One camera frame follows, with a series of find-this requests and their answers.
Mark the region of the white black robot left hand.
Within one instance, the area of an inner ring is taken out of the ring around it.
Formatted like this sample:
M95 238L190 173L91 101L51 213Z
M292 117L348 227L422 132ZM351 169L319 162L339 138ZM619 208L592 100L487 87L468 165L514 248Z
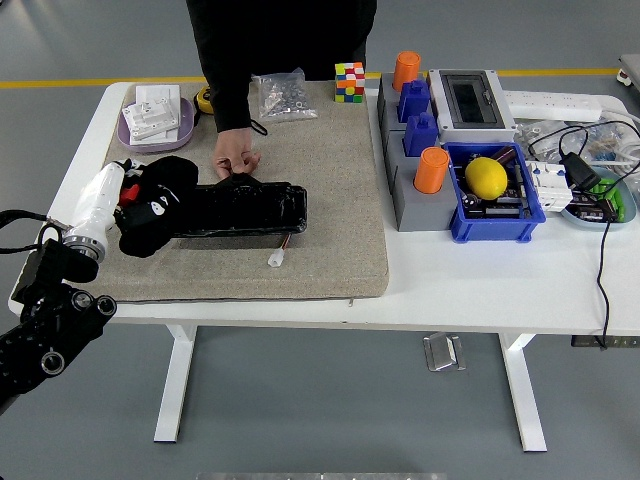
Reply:
M129 232L168 220L181 202L162 184L143 189L145 169L145 164L131 159L104 166L82 189L63 244L100 261L108 251L107 233L113 226Z

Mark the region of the person's right hand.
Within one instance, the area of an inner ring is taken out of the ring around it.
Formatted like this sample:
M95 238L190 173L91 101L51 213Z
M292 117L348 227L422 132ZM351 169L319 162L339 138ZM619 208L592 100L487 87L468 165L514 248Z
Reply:
M220 180L232 174L252 174L260 159L261 154L252 150L250 128L231 129L218 134L212 164Z

